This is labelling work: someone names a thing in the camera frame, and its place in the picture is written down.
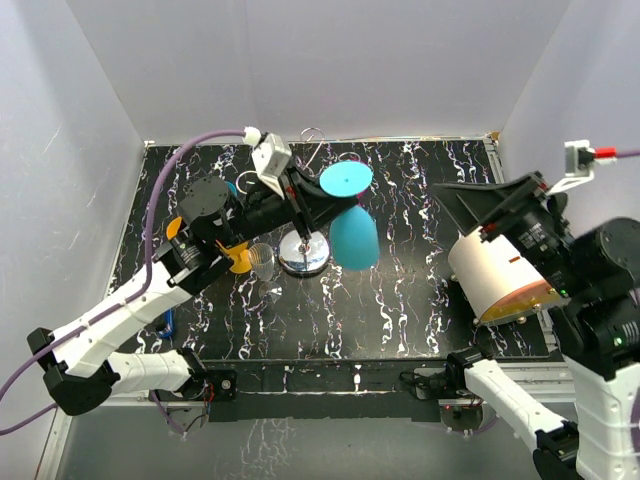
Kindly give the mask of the clear wine glass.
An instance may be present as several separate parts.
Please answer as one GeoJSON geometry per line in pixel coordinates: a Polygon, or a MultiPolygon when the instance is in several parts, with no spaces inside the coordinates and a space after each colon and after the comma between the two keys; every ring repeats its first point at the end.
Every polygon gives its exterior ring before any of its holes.
{"type": "Polygon", "coordinates": [[[252,271],[261,281],[259,295],[270,303],[276,303],[282,296],[282,287],[273,280],[275,273],[275,255],[273,248],[266,243],[256,243],[248,249],[252,271]]]}

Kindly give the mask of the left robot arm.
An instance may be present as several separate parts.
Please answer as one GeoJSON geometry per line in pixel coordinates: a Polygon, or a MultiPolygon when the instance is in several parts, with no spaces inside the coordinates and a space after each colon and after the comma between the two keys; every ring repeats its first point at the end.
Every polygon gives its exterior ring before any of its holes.
{"type": "Polygon", "coordinates": [[[78,416],[112,395],[137,390],[199,397],[211,374],[193,350],[123,354],[121,345],[224,274],[261,274],[273,258],[260,258],[249,244],[256,237],[292,223],[308,239],[325,225],[346,225],[367,215],[359,198],[372,175],[354,174],[347,163],[318,178],[288,167],[278,181],[280,192],[259,184],[243,198],[219,177],[194,182],[167,227],[165,241],[158,249],[147,249],[138,273],[75,321],[28,336],[57,407],[78,416]]]}

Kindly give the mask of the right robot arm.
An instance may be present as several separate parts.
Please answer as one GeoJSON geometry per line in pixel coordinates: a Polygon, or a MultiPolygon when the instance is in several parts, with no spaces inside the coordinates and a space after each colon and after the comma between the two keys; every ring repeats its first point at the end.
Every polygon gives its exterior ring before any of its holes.
{"type": "Polygon", "coordinates": [[[566,195],[537,172],[501,185],[439,183],[433,194],[462,233],[506,238],[563,298],[549,316],[577,418],[547,409],[476,348],[448,356],[447,388],[488,403],[524,441],[543,479],[637,478],[638,222],[616,217],[573,237],[566,195]]]}

